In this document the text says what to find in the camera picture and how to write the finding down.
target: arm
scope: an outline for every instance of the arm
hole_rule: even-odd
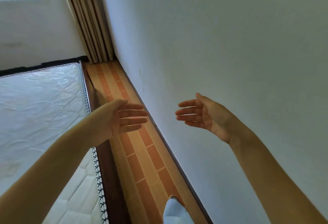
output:
[[[115,100],[64,133],[0,197],[0,223],[42,223],[88,150],[113,135],[141,128],[147,119],[125,118],[147,116],[142,109]]]
[[[248,127],[219,103],[196,97],[179,104],[188,108],[176,111],[177,119],[211,131],[231,147],[272,224],[328,223]]]

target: hand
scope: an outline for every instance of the hand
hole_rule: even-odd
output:
[[[143,108],[143,105],[128,103],[127,100],[114,100],[90,113],[76,128],[90,136],[89,145],[94,147],[119,133],[140,129],[147,119],[129,117],[147,116]]]
[[[227,144],[247,128],[227,108],[199,93],[196,93],[196,99],[183,101],[178,106],[187,108],[175,112],[177,120],[191,127],[207,129]]]

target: orange floor tile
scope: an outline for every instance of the orange floor tile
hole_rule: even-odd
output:
[[[140,103],[118,61],[86,68],[102,95],[101,104],[122,98]],[[110,144],[133,224],[162,223],[170,195],[186,206],[196,224],[207,223],[150,121],[138,131],[114,137]]]

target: white mattress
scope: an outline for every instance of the white mattress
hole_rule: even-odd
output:
[[[89,112],[80,64],[0,77],[0,194]],[[95,148],[88,151],[44,223],[108,223]]]

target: white wall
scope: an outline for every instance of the white wall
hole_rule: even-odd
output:
[[[66,0],[0,1],[0,70],[85,54]]]
[[[229,147],[175,120],[197,91],[328,217],[328,0],[106,0],[117,56],[215,223],[269,223]]]

